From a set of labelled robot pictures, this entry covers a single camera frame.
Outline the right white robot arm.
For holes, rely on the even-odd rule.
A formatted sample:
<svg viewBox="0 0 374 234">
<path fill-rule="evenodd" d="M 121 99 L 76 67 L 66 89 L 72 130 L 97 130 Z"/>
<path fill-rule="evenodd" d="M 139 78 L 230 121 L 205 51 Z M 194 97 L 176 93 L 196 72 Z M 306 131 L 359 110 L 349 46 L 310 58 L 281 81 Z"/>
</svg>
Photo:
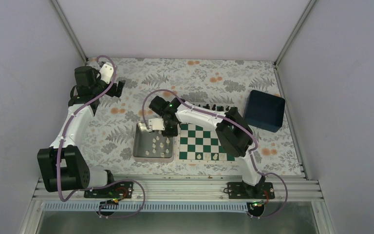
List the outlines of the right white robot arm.
<svg viewBox="0 0 374 234">
<path fill-rule="evenodd" d="M 165 137 L 177 137 L 181 124 L 194 124 L 215 132 L 224 151 L 233 156 L 242 173 L 242 184 L 249 198 L 263 192 L 265 175 L 256 166 L 254 151 L 258 148 L 252 130 L 236 107 L 226 112 L 193 105 L 179 97 L 166 101 L 156 96 L 149 108 L 159 116 L 159 126 L 146 121 L 148 127 L 160 130 Z"/>
</svg>

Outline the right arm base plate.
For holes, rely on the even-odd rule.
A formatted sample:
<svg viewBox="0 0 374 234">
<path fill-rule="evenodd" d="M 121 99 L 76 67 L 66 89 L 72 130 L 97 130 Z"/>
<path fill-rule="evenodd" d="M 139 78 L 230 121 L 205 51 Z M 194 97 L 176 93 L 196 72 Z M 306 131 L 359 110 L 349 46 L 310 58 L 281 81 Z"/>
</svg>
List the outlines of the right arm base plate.
<svg viewBox="0 0 374 234">
<path fill-rule="evenodd" d="M 244 182 L 229 182 L 223 189 L 229 199 L 275 199 L 273 184 L 260 182 L 250 186 Z"/>
</svg>

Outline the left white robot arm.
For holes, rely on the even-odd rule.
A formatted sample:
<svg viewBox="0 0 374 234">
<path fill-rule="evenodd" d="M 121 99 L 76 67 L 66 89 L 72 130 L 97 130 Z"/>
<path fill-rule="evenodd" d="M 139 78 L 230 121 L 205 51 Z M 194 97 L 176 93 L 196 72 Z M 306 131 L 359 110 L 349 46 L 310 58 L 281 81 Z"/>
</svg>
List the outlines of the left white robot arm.
<svg viewBox="0 0 374 234">
<path fill-rule="evenodd" d="M 46 149 L 40 149 L 37 160 L 45 189 L 48 192 L 80 190 L 96 187 L 103 197 L 116 191 L 108 170 L 91 169 L 85 161 L 80 145 L 100 104 L 102 92 L 119 97 L 122 84 L 112 83 L 114 68 L 105 63 L 99 70 L 90 66 L 75 69 L 76 85 L 70 92 L 67 118 L 56 139 Z"/>
</svg>

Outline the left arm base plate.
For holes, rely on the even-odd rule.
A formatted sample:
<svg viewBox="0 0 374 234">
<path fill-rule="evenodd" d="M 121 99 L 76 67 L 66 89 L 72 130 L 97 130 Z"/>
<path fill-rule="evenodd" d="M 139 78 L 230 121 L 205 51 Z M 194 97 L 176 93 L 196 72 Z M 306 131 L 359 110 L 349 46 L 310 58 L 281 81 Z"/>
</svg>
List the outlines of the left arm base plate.
<svg viewBox="0 0 374 234">
<path fill-rule="evenodd" d="M 131 198 L 133 191 L 133 182 L 124 181 L 114 184 L 104 189 L 93 189 L 84 192 L 85 198 L 102 199 L 124 199 Z"/>
</svg>

